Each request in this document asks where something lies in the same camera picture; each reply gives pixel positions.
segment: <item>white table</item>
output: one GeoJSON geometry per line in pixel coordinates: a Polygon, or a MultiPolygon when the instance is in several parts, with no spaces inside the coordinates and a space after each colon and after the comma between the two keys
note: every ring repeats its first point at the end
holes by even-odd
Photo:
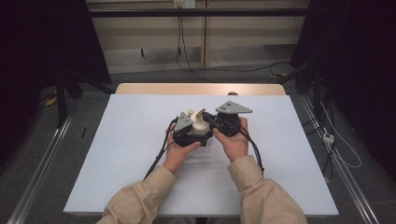
{"type": "MultiPolygon", "coordinates": [[[[337,215],[286,95],[112,95],[64,211],[101,214],[120,188],[143,179],[161,149],[170,120],[190,108],[215,114],[215,108],[228,100],[253,109],[244,117],[262,154],[265,177],[279,183],[307,216],[337,215]]],[[[249,154],[254,155],[252,148],[249,154]]],[[[191,153],[177,172],[177,183],[160,206],[159,216],[238,216],[239,196],[227,170],[229,163],[216,138],[209,147],[191,153]]]]}

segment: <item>left hand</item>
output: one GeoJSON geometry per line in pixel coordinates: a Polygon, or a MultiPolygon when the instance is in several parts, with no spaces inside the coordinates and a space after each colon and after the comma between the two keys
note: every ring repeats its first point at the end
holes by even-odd
{"type": "Polygon", "coordinates": [[[180,168],[183,161],[186,160],[187,155],[201,145],[200,142],[194,142],[186,147],[179,146],[172,135],[172,131],[175,129],[175,126],[176,124],[173,123],[167,136],[166,144],[168,149],[166,149],[166,159],[163,163],[163,167],[172,174],[175,174],[178,168],[180,168]]]}

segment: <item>electrical outlet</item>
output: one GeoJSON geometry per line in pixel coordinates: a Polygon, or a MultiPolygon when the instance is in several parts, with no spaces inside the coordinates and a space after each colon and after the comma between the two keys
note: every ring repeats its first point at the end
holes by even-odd
{"type": "Polygon", "coordinates": [[[195,8],[195,0],[184,0],[184,8],[195,8]]]}
{"type": "Polygon", "coordinates": [[[185,0],[174,0],[174,7],[175,8],[184,8],[184,1],[185,0]]]}

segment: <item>gray plastic part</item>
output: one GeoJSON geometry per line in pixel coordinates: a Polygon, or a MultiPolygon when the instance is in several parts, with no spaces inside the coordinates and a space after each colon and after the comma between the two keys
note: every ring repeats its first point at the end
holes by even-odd
{"type": "Polygon", "coordinates": [[[192,120],[190,117],[184,112],[181,112],[176,123],[175,131],[178,132],[189,127],[190,125],[192,125],[192,120]]]}
{"type": "Polygon", "coordinates": [[[252,113],[253,110],[232,101],[227,101],[223,105],[216,108],[216,111],[223,114],[246,114],[252,113]]]}

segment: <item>hand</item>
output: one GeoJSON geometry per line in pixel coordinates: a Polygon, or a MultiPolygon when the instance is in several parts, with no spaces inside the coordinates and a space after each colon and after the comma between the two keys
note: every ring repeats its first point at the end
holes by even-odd
{"type": "Polygon", "coordinates": [[[172,131],[175,129],[175,126],[175,123],[172,124],[166,140],[168,149],[166,149],[166,159],[163,163],[163,167],[165,167],[172,174],[175,174],[183,161],[186,160],[187,155],[201,145],[200,142],[194,142],[186,147],[179,146],[172,136],[172,131]]]}
{"type": "MultiPolygon", "coordinates": [[[[239,118],[241,119],[241,126],[248,131],[248,120],[242,117],[239,118]]],[[[213,134],[223,145],[224,152],[230,162],[248,154],[248,140],[241,133],[237,133],[233,137],[227,137],[215,128],[213,129],[213,134]]]]}

